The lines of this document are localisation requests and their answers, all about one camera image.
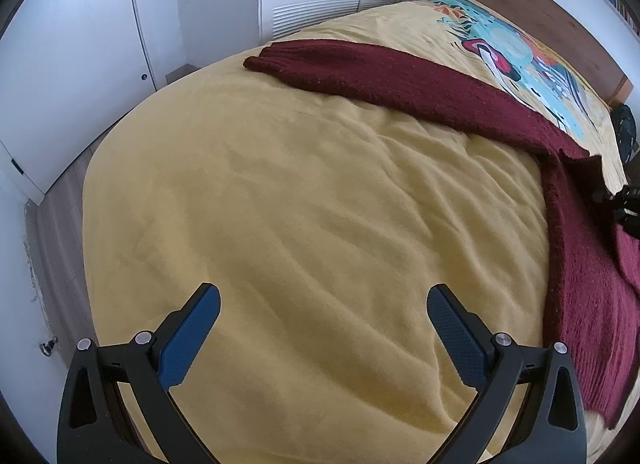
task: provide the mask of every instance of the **door hinge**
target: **door hinge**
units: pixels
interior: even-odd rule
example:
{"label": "door hinge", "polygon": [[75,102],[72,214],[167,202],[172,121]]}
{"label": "door hinge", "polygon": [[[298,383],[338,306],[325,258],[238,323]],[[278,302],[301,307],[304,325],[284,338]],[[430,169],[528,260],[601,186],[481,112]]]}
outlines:
{"label": "door hinge", "polygon": [[18,163],[15,161],[15,159],[11,159],[11,164],[14,165],[14,168],[16,168],[18,170],[18,173],[20,175],[24,175],[24,170],[18,165]]}

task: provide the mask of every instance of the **cartoon print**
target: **cartoon print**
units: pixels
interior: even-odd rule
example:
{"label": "cartoon print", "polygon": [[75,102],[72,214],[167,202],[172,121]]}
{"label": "cartoon print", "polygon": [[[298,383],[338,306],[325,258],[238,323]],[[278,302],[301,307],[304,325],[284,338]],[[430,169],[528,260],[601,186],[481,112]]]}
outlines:
{"label": "cartoon print", "polygon": [[549,57],[529,36],[469,0],[430,0],[463,50],[476,54],[500,86],[525,106],[526,90],[547,109],[558,127],[579,139],[584,134],[568,105],[575,106],[591,126],[581,82],[564,65]]}

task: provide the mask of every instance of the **louvered vent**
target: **louvered vent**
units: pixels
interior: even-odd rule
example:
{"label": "louvered vent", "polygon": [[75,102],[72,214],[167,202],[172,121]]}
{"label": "louvered vent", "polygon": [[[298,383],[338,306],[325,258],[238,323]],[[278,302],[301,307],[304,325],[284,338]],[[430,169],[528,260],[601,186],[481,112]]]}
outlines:
{"label": "louvered vent", "polygon": [[273,9],[273,39],[358,11],[360,0],[316,0]]}
{"label": "louvered vent", "polygon": [[396,3],[398,0],[364,0],[364,3],[361,6],[361,10],[366,10],[368,8],[373,7],[381,7],[383,5],[391,5],[392,3]]}

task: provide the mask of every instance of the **wooden floor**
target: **wooden floor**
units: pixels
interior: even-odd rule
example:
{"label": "wooden floor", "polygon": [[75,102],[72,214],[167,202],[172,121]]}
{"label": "wooden floor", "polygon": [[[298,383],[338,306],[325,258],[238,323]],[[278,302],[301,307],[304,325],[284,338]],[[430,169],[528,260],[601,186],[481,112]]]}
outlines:
{"label": "wooden floor", "polygon": [[70,363],[78,339],[95,339],[82,257],[82,186],[105,131],[56,180],[39,205],[27,207],[27,242],[56,350]]}

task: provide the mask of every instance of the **metal screw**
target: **metal screw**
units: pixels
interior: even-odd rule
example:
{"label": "metal screw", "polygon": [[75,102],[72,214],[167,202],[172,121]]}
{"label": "metal screw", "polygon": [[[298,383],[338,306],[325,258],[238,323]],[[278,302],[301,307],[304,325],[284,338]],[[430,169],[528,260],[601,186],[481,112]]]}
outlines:
{"label": "metal screw", "polygon": [[151,337],[151,332],[143,330],[142,332],[138,332],[138,334],[136,334],[136,343],[138,345],[146,345],[149,341],[151,341]]}
{"label": "metal screw", "polygon": [[51,355],[51,353],[53,352],[53,347],[56,346],[57,342],[58,342],[58,337],[57,336],[53,336],[46,343],[40,343],[40,352],[42,352],[44,355],[49,357]]}
{"label": "metal screw", "polygon": [[508,347],[509,345],[511,345],[511,336],[505,334],[504,332],[498,332],[495,335],[495,340],[498,345],[502,345],[503,347]]}
{"label": "metal screw", "polygon": [[80,341],[78,341],[78,345],[76,345],[78,347],[78,350],[88,350],[89,347],[91,346],[91,339],[89,338],[82,338],[80,339]]}

